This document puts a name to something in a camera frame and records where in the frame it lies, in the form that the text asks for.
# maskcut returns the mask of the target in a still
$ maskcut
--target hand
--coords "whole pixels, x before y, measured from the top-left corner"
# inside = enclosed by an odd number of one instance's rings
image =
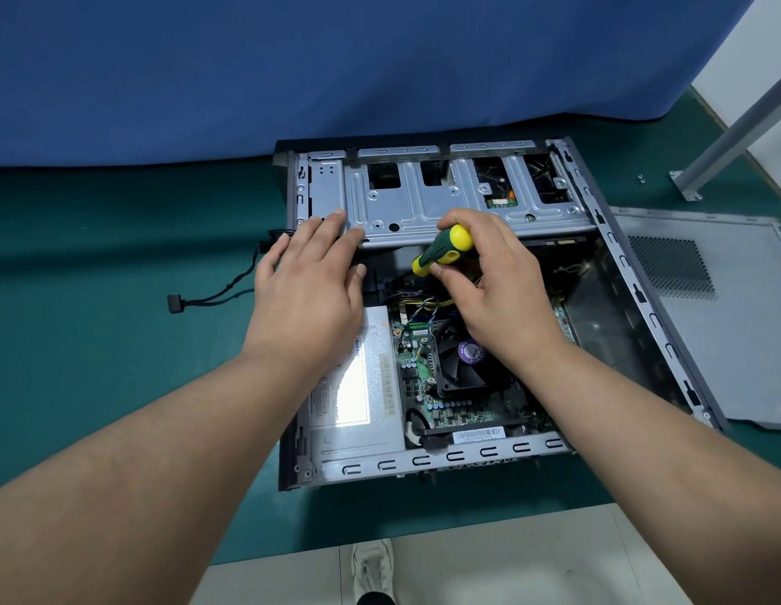
[[[438,228],[456,223],[469,230],[480,254],[480,284],[475,286],[450,265],[434,263],[430,272],[452,294],[468,332],[512,371],[565,343],[539,262],[510,227],[494,214],[456,208]]]
[[[325,221],[310,218],[255,269],[255,308],[242,353],[286,369],[304,392],[337,365],[362,326],[365,265],[349,265],[365,232],[356,227],[337,239],[345,220],[342,210]]]

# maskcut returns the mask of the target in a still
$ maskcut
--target green and yellow screwdriver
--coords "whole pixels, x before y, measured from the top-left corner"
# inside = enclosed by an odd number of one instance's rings
[[[462,225],[453,225],[440,231],[424,254],[413,260],[413,274],[427,276],[430,273],[430,265],[435,263],[454,263],[461,256],[474,248],[472,235]]]

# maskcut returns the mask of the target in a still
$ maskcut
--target white wall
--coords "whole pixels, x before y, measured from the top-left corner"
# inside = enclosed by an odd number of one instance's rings
[[[731,125],[780,77],[781,0],[755,0],[693,86]],[[781,188],[781,121],[749,151]]]

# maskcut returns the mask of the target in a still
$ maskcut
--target forearm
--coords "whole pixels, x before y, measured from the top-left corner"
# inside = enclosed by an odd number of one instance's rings
[[[240,357],[0,489],[0,602],[187,602],[304,396],[281,371]]]
[[[517,371],[691,598],[781,597],[781,471],[575,346]]]

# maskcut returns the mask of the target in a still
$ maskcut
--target finger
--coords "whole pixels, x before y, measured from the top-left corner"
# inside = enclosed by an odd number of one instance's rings
[[[463,311],[480,299],[482,291],[478,289],[463,273],[452,265],[433,263],[430,274],[438,278],[452,295],[457,309]]]
[[[276,272],[276,265],[281,260],[281,255],[289,245],[289,236],[286,233],[282,233],[281,237],[276,240],[276,243],[267,251],[267,254],[261,257],[261,261],[255,267],[255,285],[258,286],[266,281],[271,275]]]
[[[289,246],[287,246],[286,253],[284,253],[284,258],[281,259],[281,267],[279,269],[295,262],[322,222],[323,220],[319,216],[313,216],[301,223],[300,227],[295,231],[295,235],[289,241]]]
[[[497,255],[505,250],[506,242],[499,228],[492,220],[491,214],[469,210],[468,208],[452,208],[438,221],[439,229],[446,229],[460,223],[472,235],[474,247],[480,257]]]
[[[505,240],[508,248],[514,251],[514,253],[521,253],[522,251],[527,250],[527,248],[519,241],[519,238],[516,237],[514,230],[510,228],[508,223],[502,220],[501,216],[497,216],[496,214],[491,214],[490,216],[492,222],[497,226],[497,229],[499,229],[499,232],[502,234],[502,239]]]
[[[345,290],[348,293],[348,302],[355,311],[362,312],[362,281],[368,268],[363,263],[354,265],[345,275]]]
[[[326,216],[312,239],[304,246],[300,258],[304,261],[320,261],[329,252],[331,245],[335,243],[337,235],[345,223],[345,211],[336,210]]]
[[[339,275],[344,275],[364,237],[365,230],[362,227],[349,229],[329,249],[323,261],[329,264]]]

